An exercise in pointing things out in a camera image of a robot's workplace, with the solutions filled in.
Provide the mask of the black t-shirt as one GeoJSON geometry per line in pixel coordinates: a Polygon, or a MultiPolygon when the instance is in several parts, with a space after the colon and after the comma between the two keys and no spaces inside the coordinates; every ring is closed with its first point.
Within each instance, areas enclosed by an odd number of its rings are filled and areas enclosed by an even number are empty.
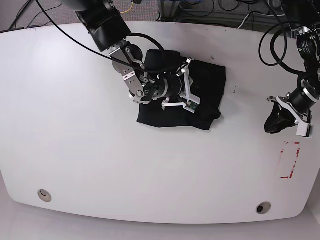
{"type": "Polygon", "coordinates": [[[227,81],[226,67],[182,57],[177,51],[148,50],[148,70],[171,68],[154,74],[153,99],[140,104],[137,122],[156,128],[194,127],[208,131],[219,119],[227,81]]]}

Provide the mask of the red tape rectangle marking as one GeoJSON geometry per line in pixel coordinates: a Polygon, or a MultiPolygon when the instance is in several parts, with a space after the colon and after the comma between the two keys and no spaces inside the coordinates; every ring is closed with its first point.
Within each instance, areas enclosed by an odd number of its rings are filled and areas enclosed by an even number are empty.
{"type": "Polygon", "coordinates": [[[280,151],[280,158],[278,161],[277,178],[291,179],[298,161],[301,149],[300,142],[286,141],[280,151]]]}

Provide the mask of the right table grommet hole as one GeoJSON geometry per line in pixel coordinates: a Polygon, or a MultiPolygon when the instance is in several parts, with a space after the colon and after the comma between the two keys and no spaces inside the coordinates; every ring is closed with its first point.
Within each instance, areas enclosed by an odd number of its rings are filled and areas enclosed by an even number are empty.
{"type": "Polygon", "coordinates": [[[271,209],[271,203],[270,202],[262,202],[256,207],[256,213],[259,215],[266,214],[271,209]]]}

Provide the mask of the table grommet hole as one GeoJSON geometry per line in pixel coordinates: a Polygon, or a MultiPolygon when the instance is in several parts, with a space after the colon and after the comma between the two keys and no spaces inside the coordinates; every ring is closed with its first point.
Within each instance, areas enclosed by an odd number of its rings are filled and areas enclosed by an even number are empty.
{"type": "Polygon", "coordinates": [[[262,202],[256,207],[256,213],[259,215],[266,214],[271,209],[271,203],[270,202],[262,202]]]}
{"type": "Polygon", "coordinates": [[[38,197],[39,197],[42,201],[44,201],[44,202],[46,202],[46,203],[49,203],[49,202],[52,200],[51,194],[50,194],[48,191],[44,190],[44,189],[40,189],[40,190],[37,192],[37,194],[38,194],[38,197]]]}

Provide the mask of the left table grommet hole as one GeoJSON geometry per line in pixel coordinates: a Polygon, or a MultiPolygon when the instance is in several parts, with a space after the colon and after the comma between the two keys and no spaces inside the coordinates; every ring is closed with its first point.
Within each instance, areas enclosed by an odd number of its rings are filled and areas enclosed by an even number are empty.
{"type": "Polygon", "coordinates": [[[44,202],[46,202],[46,203],[49,203],[49,202],[52,200],[51,194],[50,194],[48,191],[44,190],[44,189],[40,189],[40,190],[37,192],[37,194],[38,194],[38,197],[39,197],[42,201],[44,201],[44,202]]]}

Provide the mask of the aluminium frame stand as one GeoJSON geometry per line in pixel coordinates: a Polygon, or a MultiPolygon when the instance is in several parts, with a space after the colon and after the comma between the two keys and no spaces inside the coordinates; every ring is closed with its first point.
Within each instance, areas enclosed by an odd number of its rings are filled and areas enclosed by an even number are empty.
{"type": "Polygon", "coordinates": [[[180,0],[157,0],[161,22],[173,22],[178,18],[180,0]]]}

